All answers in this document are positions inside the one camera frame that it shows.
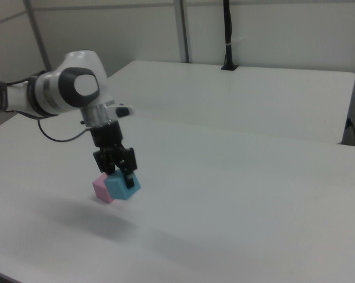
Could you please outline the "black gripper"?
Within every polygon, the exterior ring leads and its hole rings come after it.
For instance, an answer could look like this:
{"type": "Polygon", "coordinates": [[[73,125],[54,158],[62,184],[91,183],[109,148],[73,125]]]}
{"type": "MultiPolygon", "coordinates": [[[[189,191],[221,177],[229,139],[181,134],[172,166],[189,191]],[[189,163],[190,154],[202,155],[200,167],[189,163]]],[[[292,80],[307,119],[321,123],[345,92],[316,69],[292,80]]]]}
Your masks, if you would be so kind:
{"type": "Polygon", "coordinates": [[[120,149],[121,161],[119,168],[123,174],[126,187],[134,186],[133,173],[137,169],[136,157],[133,148],[124,148],[123,135],[118,121],[102,127],[90,129],[94,145],[98,151],[93,153],[94,159],[102,173],[111,175],[116,171],[116,152],[120,149]]]}

